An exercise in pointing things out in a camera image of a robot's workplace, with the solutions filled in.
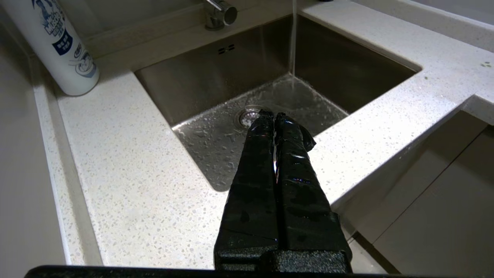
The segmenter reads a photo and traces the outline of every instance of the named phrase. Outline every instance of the white bottle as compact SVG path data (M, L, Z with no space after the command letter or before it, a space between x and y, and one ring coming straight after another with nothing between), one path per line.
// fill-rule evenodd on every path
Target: white bottle
M64 93L81 95L99 69L56 0L1 0L7 13Z

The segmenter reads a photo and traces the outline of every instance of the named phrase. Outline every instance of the drain strainer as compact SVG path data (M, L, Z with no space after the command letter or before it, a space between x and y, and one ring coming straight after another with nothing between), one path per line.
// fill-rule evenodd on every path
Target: drain strainer
M235 126L242 129L249 129L252 123L259 118L261 109L268 110L260 105L247 105L242 108L235 116Z

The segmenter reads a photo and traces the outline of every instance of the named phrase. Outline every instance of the sink basin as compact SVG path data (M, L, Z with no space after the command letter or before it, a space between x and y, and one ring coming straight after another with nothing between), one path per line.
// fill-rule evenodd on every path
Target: sink basin
M291 27L281 18L135 72L217 191L229 189L260 109L315 136L415 74L299 16L293 75Z

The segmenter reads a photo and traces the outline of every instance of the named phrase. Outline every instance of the faucet spout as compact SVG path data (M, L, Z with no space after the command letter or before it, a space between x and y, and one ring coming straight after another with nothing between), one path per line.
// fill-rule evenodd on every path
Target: faucet spout
M231 25L237 19L237 8L224 0L204 0L206 29L216 31Z

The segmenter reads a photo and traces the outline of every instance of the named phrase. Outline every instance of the quartz countertop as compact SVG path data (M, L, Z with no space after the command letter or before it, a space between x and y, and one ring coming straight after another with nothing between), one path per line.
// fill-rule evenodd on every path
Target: quartz countertop
M58 98L104 265L213 268L227 193L208 184L133 72L282 13L252 8L219 32L197 26L104 56L90 93ZM421 69L315 137L309 155L330 203L459 109L494 124L494 53L347 0L299 13Z

